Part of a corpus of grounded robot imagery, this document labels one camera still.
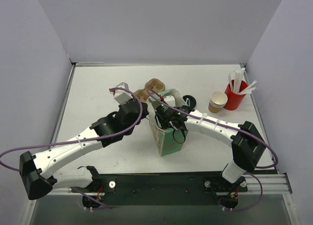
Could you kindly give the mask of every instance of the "cup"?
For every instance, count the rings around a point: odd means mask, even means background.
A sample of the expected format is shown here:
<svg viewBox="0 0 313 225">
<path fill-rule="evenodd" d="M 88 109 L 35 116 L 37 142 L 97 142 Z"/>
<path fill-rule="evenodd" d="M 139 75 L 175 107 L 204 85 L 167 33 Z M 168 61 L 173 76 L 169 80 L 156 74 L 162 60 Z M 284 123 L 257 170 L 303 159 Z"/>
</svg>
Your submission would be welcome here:
<svg viewBox="0 0 313 225">
<path fill-rule="evenodd" d="M 241 92 L 247 87 L 248 87 L 248 84 L 245 81 L 241 81 L 239 92 Z M 235 94 L 234 92 L 232 92 L 229 84 L 226 87 L 225 94 L 227 95 L 228 101 L 226 105 L 224 106 L 224 108 L 230 111 L 237 109 L 241 101 L 245 97 L 245 94 Z"/>
<path fill-rule="evenodd" d="M 221 91 L 216 91 L 211 94 L 209 110 L 211 113 L 218 113 L 227 103 L 227 95 Z"/>
</svg>

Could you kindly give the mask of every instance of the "white tabletop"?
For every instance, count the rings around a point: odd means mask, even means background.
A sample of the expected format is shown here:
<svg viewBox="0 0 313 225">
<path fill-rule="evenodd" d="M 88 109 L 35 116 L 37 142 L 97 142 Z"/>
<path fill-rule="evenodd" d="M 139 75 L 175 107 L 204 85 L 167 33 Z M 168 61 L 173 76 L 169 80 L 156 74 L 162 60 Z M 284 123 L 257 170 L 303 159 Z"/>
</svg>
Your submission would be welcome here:
<svg viewBox="0 0 313 225">
<path fill-rule="evenodd" d="M 136 91 L 151 78 L 161 80 L 167 89 L 176 88 L 181 95 L 195 97 L 196 109 L 200 112 L 228 122 L 243 124 L 250 121 L 262 134 L 249 95 L 235 111 L 222 109 L 213 114 L 208 110 L 210 94 L 225 90 L 228 73 L 234 68 L 239 65 L 76 67 L 58 141 L 72 138 L 99 118 L 118 110 L 118 103 L 109 88 L 126 82 L 130 90 Z M 180 152 L 161 157 L 148 120 L 144 119 L 132 135 L 91 152 L 64 168 L 92 165 L 102 174 L 221 171 L 231 159 L 232 151 L 228 146 L 195 132 L 188 133 Z M 258 165 L 270 164 L 271 155 L 266 149 Z"/>
</svg>

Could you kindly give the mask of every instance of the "red cup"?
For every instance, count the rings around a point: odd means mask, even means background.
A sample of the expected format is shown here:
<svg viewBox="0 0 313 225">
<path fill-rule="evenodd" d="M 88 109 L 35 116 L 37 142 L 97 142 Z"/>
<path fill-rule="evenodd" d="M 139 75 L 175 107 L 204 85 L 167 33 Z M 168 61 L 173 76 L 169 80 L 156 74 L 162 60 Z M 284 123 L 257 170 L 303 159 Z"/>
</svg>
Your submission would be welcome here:
<svg viewBox="0 0 313 225">
<path fill-rule="evenodd" d="M 248 84 L 245 81 L 241 81 L 239 92 L 241 92 L 242 90 L 244 90 L 247 87 L 248 87 Z M 239 107 L 241 101 L 245 97 L 245 94 L 235 94 L 234 92 L 232 92 L 229 84 L 225 90 L 225 94 L 228 97 L 228 101 L 227 101 L 226 105 L 224 106 L 224 108 L 227 110 L 230 110 L 230 111 L 237 109 Z"/>
</svg>

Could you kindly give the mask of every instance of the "table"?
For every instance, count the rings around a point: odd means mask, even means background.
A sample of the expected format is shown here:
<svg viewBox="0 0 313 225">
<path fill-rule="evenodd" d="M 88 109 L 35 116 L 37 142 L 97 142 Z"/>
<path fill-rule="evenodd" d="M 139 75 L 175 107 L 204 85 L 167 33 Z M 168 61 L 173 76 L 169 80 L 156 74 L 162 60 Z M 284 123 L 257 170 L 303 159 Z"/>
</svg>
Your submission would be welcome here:
<svg viewBox="0 0 313 225">
<path fill-rule="evenodd" d="M 228 74 L 239 65 L 186 65 L 186 66 L 111 66 L 76 67 L 58 141 L 66 141 L 80 133 L 91 123 L 118 110 L 118 103 L 108 89 L 126 82 L 130 90 L 144 87 L 151 78 L 161 80 L 167 89 L 176 88 L 182 95 L 192 95 L 197 100 L 196 109 L 202 113 L 228 122 L 250 121 L 263 135 L 256 110 L 249 95 L 235 111 L 221 110 L 210 113 L 210 94 L 224 91 Z M 232 151 L 223 143 L 189 132 L 180 152 L 160 157 L 148 120 L 136 126 L 130 136 L 105 149 L 91 152 L 65 166 L 95 166 L 100 174 L 106 173 L 157 173 L 221 171 L 232 159 Z M 272 164 L 266 149 L 258 166 Z"/>
</svg>

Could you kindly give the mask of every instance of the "white wall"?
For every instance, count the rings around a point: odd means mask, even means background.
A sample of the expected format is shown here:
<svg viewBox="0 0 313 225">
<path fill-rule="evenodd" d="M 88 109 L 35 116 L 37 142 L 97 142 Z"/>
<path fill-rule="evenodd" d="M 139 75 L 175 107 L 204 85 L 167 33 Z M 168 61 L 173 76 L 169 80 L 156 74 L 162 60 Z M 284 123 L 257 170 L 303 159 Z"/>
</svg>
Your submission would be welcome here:
<svg viewBox="0 0 313 225">
<path fill-rule="evenodd" d="M 238 64 L 281 0 L 39 0 L 74 62 Z"/>
<path fill-rule="evenodd" d="M 49 143 L 70 61 L 38 0 L 0 0 L 0 152 Z M 1 160 L 19 166 L 21 152 Z M 26 192 L 18 172 L 0 167 L 1 224 L 20 224 Z"/>
<path fill-rule="evenodd" d="M 287 172 L 301 224 L 313 224 L 313 0 L 283 0 L 248 64 L 281 172 Z"/>
</svg>

